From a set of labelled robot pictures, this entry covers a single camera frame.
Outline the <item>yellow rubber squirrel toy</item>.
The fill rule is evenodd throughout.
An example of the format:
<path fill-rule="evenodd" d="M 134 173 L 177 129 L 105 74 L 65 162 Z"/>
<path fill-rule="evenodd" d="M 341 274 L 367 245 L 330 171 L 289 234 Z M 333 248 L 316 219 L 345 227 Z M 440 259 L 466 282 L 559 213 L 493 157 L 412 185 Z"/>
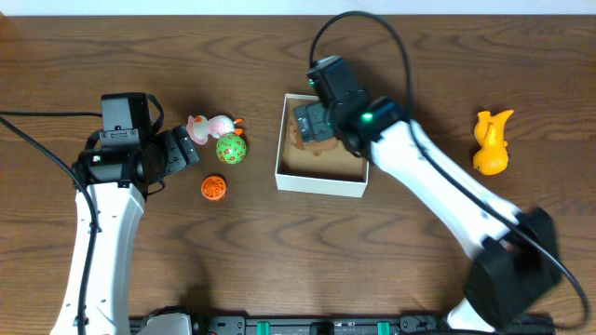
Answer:
<path fill-rule="evenodd" d="M 506 110 L 492 115 L 490 111 L 477 113 L 478 122 L 474 137 L 480 149 L 473 155 L 472 164 L 483 175 L 496 175 L 508 167 L 508 142 L 505 140 L 505 124 L 513 115 Z"/>

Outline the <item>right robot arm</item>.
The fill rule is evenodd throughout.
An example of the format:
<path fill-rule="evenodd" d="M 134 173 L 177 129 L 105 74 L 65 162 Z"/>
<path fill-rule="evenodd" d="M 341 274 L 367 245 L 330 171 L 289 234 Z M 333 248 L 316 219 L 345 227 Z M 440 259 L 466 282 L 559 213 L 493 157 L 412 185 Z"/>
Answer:
<path fill-rule="evenodd" d="M 344 140 L 451 231 L 472 263 L 464 299 L 446 317 L 449 328 L 510 329 L 561 282 L 552 218 L 540 208 L 524 213 L 472 179 L 393 100 L 314 102 L 293 113 L 303 141 Z"/>

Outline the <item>brown plush toy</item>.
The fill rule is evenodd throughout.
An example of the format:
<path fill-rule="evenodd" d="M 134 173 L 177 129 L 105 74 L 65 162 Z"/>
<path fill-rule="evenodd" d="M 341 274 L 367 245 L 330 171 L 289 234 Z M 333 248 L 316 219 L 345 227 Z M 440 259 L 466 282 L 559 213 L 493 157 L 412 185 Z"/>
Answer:
<path fill-rule="evenodd" d="M 309 151 L 314 156 L 319 156 L 323 152 L 334 150 L 339 141 L 336 138 L 325 141 L 304 142 L 299 134 L 299 128 L 294 120 L 291 120 L 288 126 L 291 145 L 301 151 Z"/>

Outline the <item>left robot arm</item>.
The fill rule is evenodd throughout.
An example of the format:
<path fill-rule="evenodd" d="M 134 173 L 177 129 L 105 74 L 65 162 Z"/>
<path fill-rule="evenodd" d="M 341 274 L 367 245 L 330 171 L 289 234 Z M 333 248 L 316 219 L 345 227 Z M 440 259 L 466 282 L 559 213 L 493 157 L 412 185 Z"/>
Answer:
<path fill-rule="evenodd" d="M 55 334 L 128 334 L 134 239 L 149 186 L 198 162 L 186 127 L 93 133 L 71 168 L 77 230 Z"/>

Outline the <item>white pink duck toy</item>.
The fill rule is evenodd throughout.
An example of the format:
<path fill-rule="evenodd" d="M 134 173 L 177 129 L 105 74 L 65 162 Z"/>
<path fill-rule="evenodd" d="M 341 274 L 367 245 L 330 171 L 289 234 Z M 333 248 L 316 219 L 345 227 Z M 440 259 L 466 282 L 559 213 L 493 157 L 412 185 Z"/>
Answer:
<path fill-rule="evenodd" d="M 241 135 L 243 129 L 237 127 L 237 124 L 241 122 L 241 118 L 232 119 L 226 115 L 217 115 L 212 118 L 203 115 L 189 116 L 186 130 L 194 143 L 205 145 L 209 137 L 218 140 L 231 133 Z"/>

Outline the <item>small orange lattice ball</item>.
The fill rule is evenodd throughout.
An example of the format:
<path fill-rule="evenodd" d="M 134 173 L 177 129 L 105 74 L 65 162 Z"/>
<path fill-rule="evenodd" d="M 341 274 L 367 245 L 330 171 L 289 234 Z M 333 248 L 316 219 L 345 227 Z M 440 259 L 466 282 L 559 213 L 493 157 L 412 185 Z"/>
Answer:
<path fill-rule="evenodd" d="M 201 193 L 209 201 L 222 200 L 227 191 L 227 184 L 224 178 L 212 175 L 208 176 L 201 184 Z"/>

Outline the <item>green ball with orange letters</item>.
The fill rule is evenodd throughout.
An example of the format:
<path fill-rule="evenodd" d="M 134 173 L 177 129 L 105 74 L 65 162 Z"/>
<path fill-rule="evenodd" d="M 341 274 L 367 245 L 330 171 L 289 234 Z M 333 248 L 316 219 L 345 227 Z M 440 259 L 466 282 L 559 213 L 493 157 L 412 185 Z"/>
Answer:
<path fill-rule="evenodd" d="M 240 163 L 247 154 L 247 144 L 241 136 L 227 134 L 218 139 L 216 154 L 225 164 Z"/>

